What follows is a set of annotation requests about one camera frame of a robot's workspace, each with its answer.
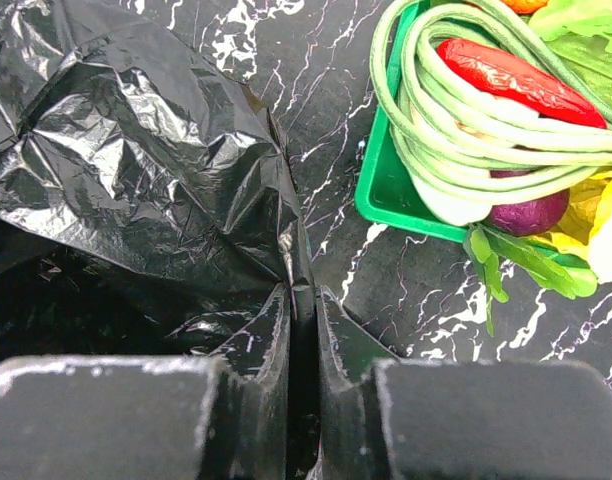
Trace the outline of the purple round vegetable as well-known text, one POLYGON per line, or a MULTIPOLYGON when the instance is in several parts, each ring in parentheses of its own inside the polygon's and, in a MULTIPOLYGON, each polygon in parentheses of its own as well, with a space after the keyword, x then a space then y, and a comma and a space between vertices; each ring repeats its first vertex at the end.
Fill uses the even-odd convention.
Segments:
POLYGON ((495 205, 485 223, 515 237, 542 234, 564 216, 570 200, 570 190, 517 204, 495 205))

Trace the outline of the yellow white cabbage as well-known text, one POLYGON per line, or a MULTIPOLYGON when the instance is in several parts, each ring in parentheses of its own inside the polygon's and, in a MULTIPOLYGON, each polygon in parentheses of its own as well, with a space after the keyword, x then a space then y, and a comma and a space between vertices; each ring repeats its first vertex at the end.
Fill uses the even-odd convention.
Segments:
POLYGON ((530 240, 585 261, 599 282, 612 282, 612 168, 573 186, 560 221, 530 240))

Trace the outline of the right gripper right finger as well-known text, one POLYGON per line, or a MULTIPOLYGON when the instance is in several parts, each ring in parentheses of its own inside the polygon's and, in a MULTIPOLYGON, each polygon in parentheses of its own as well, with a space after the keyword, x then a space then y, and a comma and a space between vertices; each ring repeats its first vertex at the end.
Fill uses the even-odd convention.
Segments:
POLYGON ((317 292, 325 479, 612 479, 612 392, 580 362, 410 360, 317 292))

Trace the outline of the green long beans bundle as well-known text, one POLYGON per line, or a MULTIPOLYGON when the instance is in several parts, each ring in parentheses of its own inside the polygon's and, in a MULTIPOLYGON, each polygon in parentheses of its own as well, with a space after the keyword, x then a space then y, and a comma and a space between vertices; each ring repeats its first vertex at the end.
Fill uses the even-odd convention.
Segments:
POLYGON ((411 5, 394 1, 383 12, 369 68, 396 151, 415 177, 466 200, 513 204, 556 193, 612 167, 612 108, 509 7, 500 1, 433 7, 412 22, 401 46, 389 46, 393 24, 411 5), (498 40, 502 52, 517 54, 583 94, 608 121, 608 129, 528 121, 503 112, 452 72, 432 46, 449 36, 481 39, 462 21, 487 31, 486 43, 498 40))

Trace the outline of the black trash bag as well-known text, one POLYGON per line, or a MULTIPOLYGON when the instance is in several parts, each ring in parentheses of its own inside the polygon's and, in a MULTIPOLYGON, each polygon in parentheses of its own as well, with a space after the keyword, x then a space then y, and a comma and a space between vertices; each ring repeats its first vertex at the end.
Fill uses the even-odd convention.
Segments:
POLYGON ((0 1, 0 359, 313 335, 284 145, 242 84, 105 1, 0 1))

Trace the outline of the red chili pepper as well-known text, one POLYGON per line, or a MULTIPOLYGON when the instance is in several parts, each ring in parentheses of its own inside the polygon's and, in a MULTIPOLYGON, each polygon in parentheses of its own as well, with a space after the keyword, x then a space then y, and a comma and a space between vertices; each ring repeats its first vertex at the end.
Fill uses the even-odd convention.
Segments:
POLYGON ((517 101, 552 119, 607 127, 584 96, 511 53, 464 38, 444 40, 436 52, 456 75, 481 91, 517 101))

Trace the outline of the small orange carrot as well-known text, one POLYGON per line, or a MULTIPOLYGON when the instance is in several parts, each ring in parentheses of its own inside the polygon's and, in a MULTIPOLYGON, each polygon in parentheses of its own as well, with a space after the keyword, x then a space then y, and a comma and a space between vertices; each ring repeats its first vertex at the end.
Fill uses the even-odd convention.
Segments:
POLYGON ((532 15, 548 5, 549 0, 502 0, 513 12, 519 15, 532 15))

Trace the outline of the green plastic vegetable tray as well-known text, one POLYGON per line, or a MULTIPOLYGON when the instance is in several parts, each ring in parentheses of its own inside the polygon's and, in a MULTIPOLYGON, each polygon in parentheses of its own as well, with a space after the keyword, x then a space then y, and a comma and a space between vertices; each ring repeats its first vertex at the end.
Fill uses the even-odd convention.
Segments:
MULTIPOLYGON (((388 38, 389 46, 401 46, 404 33, 412 22, 425 11, 440 6, 431 6, 423 1, 409 2, 412 4, 411 7, 407 8, 393 24, 388 38)), ((452 1, 445 4, 463 3, 479 6, 482 2, 484 1, 452 1)), ((519 18, 541 39, 529 22, 519 18)), ((432 43, 435 51, 442 41, 451 38, 464 38, 501 50, 502 45, 498 40, 492 40, 490 43, 484 41, 489 34, 482 27, 466 21, 460 24, 481 34, 481 39, 472 40, 463 35, 436 39, 432 43)), ((569 67, 560 51, 551 49, 547 44, 546 46, 592 93, 612 108, 611 104, 595 93, 590 85, 569 67)), ((497 267, 501 259, 508 259, 523 267, 541 287, 558 291, 571 298, 580 294, 584 282, 601 283, 585 261, 573 255, 560 254, 542 247, 530 240, 533 235, 515 237, 487 225, 485 219, 464 227, 446 224, 437 219, 420 199, 409 176, 409 170, 396 151, 391 137, 390 121, 379 102, 355 199, 359 212, 368 220, 461 243, 472 256, 479 277, 489 286, 494 287, 499 283, 497 267)))

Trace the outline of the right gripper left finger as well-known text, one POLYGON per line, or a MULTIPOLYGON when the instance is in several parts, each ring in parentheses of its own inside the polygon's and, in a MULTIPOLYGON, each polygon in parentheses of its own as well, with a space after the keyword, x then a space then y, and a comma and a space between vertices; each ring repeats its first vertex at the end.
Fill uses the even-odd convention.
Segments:
POLYGON ((0 479, 281 479, 291 301, 207 356, 0 363, 0 479))

